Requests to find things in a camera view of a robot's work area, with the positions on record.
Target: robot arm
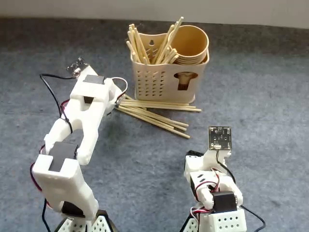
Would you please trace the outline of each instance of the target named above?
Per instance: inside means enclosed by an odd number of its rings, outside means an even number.
[[[100,122],[113,110],[123,92],[114,84],[112,78],[98,76],[90,65],[80,70],[77,78],[65,113],[73,131],[83,130],[84,138],[77,150],[76,158],[80,165],[87,165],[97,143]],[[47,155],[55,142],[63,141],[71,133],[64,119],[62,115],[44,138]]]
[[[89,163],[101,120],[119,104],[125,91],[114,84],[113,78],[98,76],[81,58],[68,69],[77,82],[65,114],[44,138],[46,154],[39,154],[32,173],[51,208],[65,217],[89,222],[96,216],[98,202],[84,181],[80,165]],[[63,142],[78,129],[84,133],[80,146]]]
[[[184,176],[198,203],[182,231],[190,223],[197,224],[199,232],[247,231],[244,210],[240,208],[242,193],[224,168],[225,158],[230,155],[231,128],[226,127],[209,128],[209,149],[205,154],[189,151],[186,155]]]

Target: red wire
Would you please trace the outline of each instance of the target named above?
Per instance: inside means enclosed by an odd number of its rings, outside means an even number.
[[[33,165],[34,165],[34,164],[35,164],[35,162],[32,163],[31,166],[30,166],[30,176],[31,176],[31,179],[32,179],[32,181],[33,181],[35,187],[37,187],[37,189],[38,189],[40,192],[42,192],[42,188],[39,186],[38,182],[34,179],[34,176],[33,176],[33,174],[32,174],[32,168],[33,168]]]
[[[65,106],[64,104],[68,103],[69,102],[69,99],[63,101],[61,104],[60,104],[60,107],[62,108],[62,110],[64,110]]]
[[[204,185],[204,184],[207,184],[207,183],[211,183],[211,184],[218,185],[218,183],[213,182],[213,181],[204,181],[204,182],[200,183],[198,186],[196,186],[196,187],[195,187],[194,192],[196,192],[196,191],[197,191],[198,187],[200,187],[200,186],[202,186],[202,185]]]

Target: wooden chopstick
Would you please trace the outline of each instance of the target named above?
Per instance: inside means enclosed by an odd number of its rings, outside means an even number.
[[[126,110],[123,110],[123,109],[121,109],[121,108],[117,108],[117,110],[119,110],[119,111],[121,111],[121,112],[124,112],[124,113],[126,113],[126,114],[128,114],[128,115],[137,117],[137,118],[139,118],[139,119],[141,119],[141,120],[144,120],[144,121],[146,121],[146,122],[149,122],[149,123],[151,123],[151,124],[153,124],[153,125],[156,125],[156,126],[158,126],[158,127],[163,128],[163,129],[166,129],[167,131],[173,132],[173,133],[175,133],[175,134],[177,134],[177,135],[180,135],[180,136],[182,136],[182,137],[184,137],[184,138],[190,139],[190,136],[189,136],[189,135],[187,135],[187,134],[185,134],[185,133],[182,133],[182,132],[179,132],[179,131],[177,131],[177,130],[175,130],[175,129],[171,129],[171,128],[169,128],[169,127],[163,126],[163,125],[161,125],[160,123],[158,123],[157,120],[149,120],[149,119],[146,118],[146,117],[143,117],[143,116],[140,116],[140,115],[131,113],[131,112],[126,111]]]
[[[169,27],[169,30],[168,30],[168,32],[167,32],[167,34],[166,34],[162,44],[160,45],[159,50],[157,51],[157,53],[156,53],[156,55],[155,55],[155,57],[153,59],[153,64],[158,64],[156,61],[159,58],[159,56],[161,55],[162,49],[165,47],[165,44],[166,44],[166,42],[167,42],[167,40],[169,38],[169,34],[174,30],[174,27],[175,26],[173,24]]]
[[[125,99],[125,102],[139,102],[139,103],[151,103],[151,104],[166,104],[166,105],[181,105],[181,106],[188,106],[188,103],[177,103],[177,102],[165,102],[165,101],[142,101],[142,100],[135,100],[135,99]]]
[[[167,47],[169,47],[170,44],[173,42],[173,40],[174,40],[174,38],[175,38],[175,35],[177,34],[177,31],[178,31],[180,25],[182,24],[182,22],[183,22],[183,17],[180,17],[180,19],[176,22],[176,24],[175,24],[175,29],[174,29],[174,31],[172,32],[172,35],[170,36],[170,39],[167,40],[167,43],[166,43],[166,45],[164,46],[163,51],[165,51],[165,49],[166,49]],[[159,57],[158,57],[158,59],[156,60],[155,64],[161,63],[161,60],[162,60],[162,58],[163,58],[163,54],[164,54],[164,53],[162,52],[162,53],[159,55]]]
[[[170,109],[170,110],[181,110],[181,111],[192,111],[192,112],[201,112],[201,109],[188,108],[185,106],[177,105],[159,105],[159,104],[142,104],[142,103],[127,103],[124,102],[122,106],[131,106],[131,107],[146,107],[146,108],[156,108],[156,109]]]
[[[146,60],[147,60],[147,63],[146,63],[146,64],[150,64],[148,55],[147,55],[146,50],[145,50],[145,47],[144,47],[144,44],[143,44],[143,42],[141,41],[140,34],[139,34],[139,32],[137,31],[136,28],[134,28],[134,32],[135,32],[136,43],[139,44],[139,47],[141,48],[141,53],[142,53],[142,55],[143,55],[144,57],[146,57]]]
[[[177,106],[177,107],[182,107],[182,108],[191,108],[191,109],[196,109],[196,106],[194,105],[186,105],[186,104],[169,104],[167,102],[146,102],[146,101],[132,101],[132,100],[123,100],[122,101],[123,103],[126,103],[126,104],[149,104],[149,105],[158,105],[158,106]]]
[[[147,110],[144,111],[144,110],[140,110],[139,108],[132,108],[132,107],[127,107],[126,109],[128,111],[132,112],[132,113],[143,115],[143,116],[148,116],[150,118],[154,118],[158,121],[161,121],[161,122],[164,122],[168,125],[171,125],[172,127],[178,128],[178,129],[183,130],[183,131],[187,131],[187,128],[172,123],[172,120],[170,120],[168,118],[166,118],[167,120],[165,120],[164,117],[160,117],[160,115],[157,115],[155,113],[154,113],[154,115],[152,115],[152,114],[150,114],[151,112],[149,112]]]
[[[175,124],[175,125],[179,125],[179,126],[182,126],[182,127],[188,127],[189,124],[186,124],[186,123],[183,123],[183,122],[179,122],[179,121],[174,121],[174,120],[171,120],[167,117],[164,117],[162,115],[158,115],[156,113],[153,113],[151,111],[147,111],[147,110],[143,110],[143,109],[140,109],[140,108],[136,108],[137,111],[140,112],[144,112],[146,113],[149,117],[152,117],[152,118],[155,118],[157,120],[160,120],[160,121],[163,121],[163,122],[166,122],[168,124]]]

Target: cable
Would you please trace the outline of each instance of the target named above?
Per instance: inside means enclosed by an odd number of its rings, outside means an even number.
[[[66,116],[65,112],[64,112],[64,107],[63,107],[63,104],[66,102],[62,102],[61,105],[59,104],[59,100],[56,96],[56,94],[54,93],[54,91],[52,90],[52,88],[50,87],[50,85],[47,83],[47,81],[43,78],[44,76],[47,76],[47,77],[53,77],[53,78],[58,78],[58,79],[62,79],[62,80],[71,80],[71,79],[75,79],[75,77],[62,77],[62,76],[57,76],[57,75],[52,75],[52,74],[47,74],[47,73],[41,73],[40,74],[40,79],[44,82],[44,84],[46,85],[46,87],[48,88],[49,92],[51,93],[51,95],[53,96],[55,102],[56,102],[56,105],[57,105],[57,108],[58,108],[58,111],[59,111],[59,117],[61,118],[62,114],[65,118],[65,121],[68,123],[69,127],[70,127],[70,131],[71,133],[73,133],[73,128],[72,128],[72,125],[68,119],[68,117]]]
[[[45,198],[45,200],[44,200],[44,206],[43,206],[43,211],[42,211],[42,221],[44,222],[44,225],[45,225],[47,231],[48,231],[48,232],[51,232],[51,231],[50,231],[50,228],[49,228],[49,226],[48,226],[48,224],[47,224],[47,222],[46,222],[46,220],[45,220],[46,206],[47,206],[47,200],[46,200],[46,198]]]
[[[125,84],[126,84],[125,90],[122,91],[122,93],[117,97],[117,99],[116,99],[116,102],[117,102],[117,101],[119,100],[119,98],[121,98],[121,97],[126,93],[126,90],[127,90],[127,81],[126,81],[124,78],[122,78],[122,77],[112,77],[111,79],[112,79],[112,80],[113,80],[113,79],[122,80],[122,81],[124,81]]]
[[[224,164],[222,164],[219,161],[219,150],[217,150],[216,160],[217,160],[217,163],[220,164],[220,166],[228,172],[228,174],[232,177],[234,183],[236,184],[236,179],[235,179],[234,175],[232,174],[232,172]]]
[[[262,219],[260,216],[258,216],[256,213],[252,212],[250,209],[248,209],[244,205],[241,205],[240,207],[243,208],[244,210],[248,211],[252,215],[256,216],[263,223],[263,225],[261,227],[257,228],[254,232],[261,231],[262,229],[264,229],[266,227],[266,222],[264,221],[264,219]]]
[[[30,176],[31,176],[31,179],[32,179],[32,182],[34,183],[35,187],[37,187],[37,189],[42,192],[42,188],[39,186],[38,182],[34,179],[34,176],[32,174],[32,168],[33,168],[33,165],[35,163],[32,163],[31,166],[30,166]]]
[[[217,150],[216,160],[217,160],[218,164],[220,164],[221,167],[223,167],[228,172],[228,174],[232,177],[234,183],[236,184],[236,180],[235,180],[235,177],[232,174],[232,172],[225,165],[223,165],[221,162],[219,162],[218,158],[219,158],[219,150]],[[263,223],[263,225],[261,227],[257,228],[254,232],[258,232],[258,231],[260,231],[260,230],[262,230],[266,227],[266,222],[264,221],[264,219],[262,219],[260,216],[258,216],[256,213],[254,213],[253,211],[251,211],[250,209],[248,209],[244,205],[241,205],[240,207],[243,208],[244,210],[248,211],[252,215],[256,216]]]

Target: chopstick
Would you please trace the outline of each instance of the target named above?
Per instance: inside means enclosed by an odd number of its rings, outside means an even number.
[[[170,36],[170,39],[167,40],[167,43],[166,43],[166,45],[164,46],[163,51],[165,51],[165,49],[166,49],[167,47],[169,47],[170,44],[173,42],[173,40],[174,40],[174,38],[175,38],[175,35],[177,34],[177,31],[178,31],[180,25],[182,24],[182,22],[183,22],[183,17],[180,17],[180,19],[176,22],[176,24],[175,24],[175,29],[173,30],[173,32],[171,32],[172,34],[171,34],[171,36]],[[163,54],[164,54],[164,53],[161,52],[161,54],[159,55],[159,57],[158,57],[158,59],[156,60],[155,64],[161,63],[162,58],[163,58]]]
[[[139,103],[151,103],[151,104],[166,104],[166,105],[181,105],[181,106],[188,106],[188,103],[177,103],[177,102],[165,102],[165,101],[141,101],[141,100],[135,100],[135,99],[125,99],[122,102],[139,102]]]
[[[121,112],[124,112],[124,113],[126,113],[126,114],[128,114],[128,115],[134,116],[134,117],[136,117],[136,118],[139,118],[139,119],[141,119],[141,120],[144,120],[144,121],[146,121],[146,122],[149,122],[149,123],[151,123],[151,124],[153,124],[153,125],[156,125],[156,126],[158,126],[158,127],[163,128],[163,129],[166,129],[167,131],[173,132],[173,133],[175,133],[175,134],[177,134],[177,135],[180,135],[180,136],[182,136],[182,137],[184,137],[184,138],[186,138],[186,139],[190,139],[190,136],[189,136],[189,135],[187,135],[187,134],[185,134],[185,133],[182,133],[182,132],[179,132],[179,131],[177,131],[177,130],[175,130],[175,129],[171,129],[170,127],[164,126],[164,125],[160,124],[158,120],[155,120],[155,119],[150,120],[150,119],[147,118],[147,117],[144,117],[144,116],[140,116],[140,115],[138,115],[138,114],[131,113],[131,112],[129,112],[128,110],[123,109],[123,108],[120,108],[120,107],[119,107],[117,110],[119,110],[119,111],[121,111]]]
[[[129,31],[127,32],[129,42],[131,46],[129,47],[131,53],[135,52],[135,62],[140,62],[144,64],[172,64],[179,57],[177,56],[176,49],[170,50],[170,45],[173,42],[179,27],[183,22],[184,17],[180,17],[175,24],[169,27],[167,34],[165,35],[163,42],[158,48],[155,57],[150,62],[147,55],[144,44],[141,40],[140,34],[134,24],[129,25]]]
[[[167,42],[167,40],[169,38],[169,34],[174,30],[174,28],[175,28],[174,24],[172,24],[169,27],[169,30],[168,30],[166,36],[164,37],[164,40],[163,40],[162,44],[160,45],[159,50],[157,51],[157,53],[156,53],[156,55],[155,55],[155,57],[153,59],[153,64],[157,64],[156,61],[157,61],[158,57],[161,55],[162,49],[164,48],[164,46],[165,46],[165,44],[166,44],[166,42]]]
[[[192,111],[192,112],[201,112],[201,109],[189,108],[185,106],[177,105],[160,105],[160,104],[151,104],[151,103],[128,103],[124,102],[122,106],[131,106],[131,107],[146,107],[146,108],[156,108],[156,109],[170,109],[170,110],[181,110],[181,111]]]

